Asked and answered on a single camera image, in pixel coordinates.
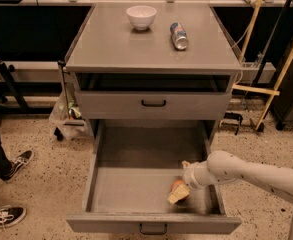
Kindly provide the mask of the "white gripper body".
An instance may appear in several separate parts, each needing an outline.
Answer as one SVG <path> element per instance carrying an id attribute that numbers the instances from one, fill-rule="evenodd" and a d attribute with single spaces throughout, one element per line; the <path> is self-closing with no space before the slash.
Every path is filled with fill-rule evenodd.
<path id="1" fill-rule="evenodd" d="M 190 163 L 188 168 L 183 169 L 183 181 L 191 190 L 200 190 L 211 185 L 213 180 L 207 162 Z"/>

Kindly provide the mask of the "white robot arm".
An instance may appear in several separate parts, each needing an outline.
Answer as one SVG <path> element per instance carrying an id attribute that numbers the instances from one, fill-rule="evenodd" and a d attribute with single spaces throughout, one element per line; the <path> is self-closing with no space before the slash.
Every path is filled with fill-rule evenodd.
<path id="1" fill-rule="evenodd" d="M 203 162 L 182 162 L 183 176 L 172 184 L 168 201 L 175 204 L 191 191 L 209 185 L 248 182 L 293 204 L 293 169 L 248 162 L 226 151 L 214 151 Z M 293 240 L 293 217 L 288 240 Z"/>

